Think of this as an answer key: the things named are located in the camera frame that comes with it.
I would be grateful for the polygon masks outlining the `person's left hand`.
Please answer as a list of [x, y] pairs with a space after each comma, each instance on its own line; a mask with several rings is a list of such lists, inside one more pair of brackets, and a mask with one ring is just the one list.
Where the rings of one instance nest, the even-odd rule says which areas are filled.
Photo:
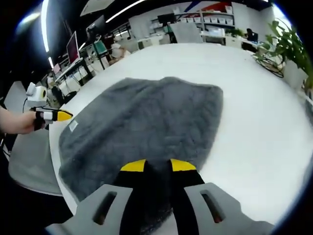
[[45, 122], [40, 122], [40, 125], [36, 122], [37, 120], [37, 116], [36, 116], [37, 112], [34, 111], [28, 111], [25, 112], [21, 115], [21, 119], [20, 119], [20, 124], [21, 124], [21, 129], [20, 129], [20, 133], [21, 134], [29, 134], [31, 132], [37, 131], [39, 129], [43, 129], [45, 127]]

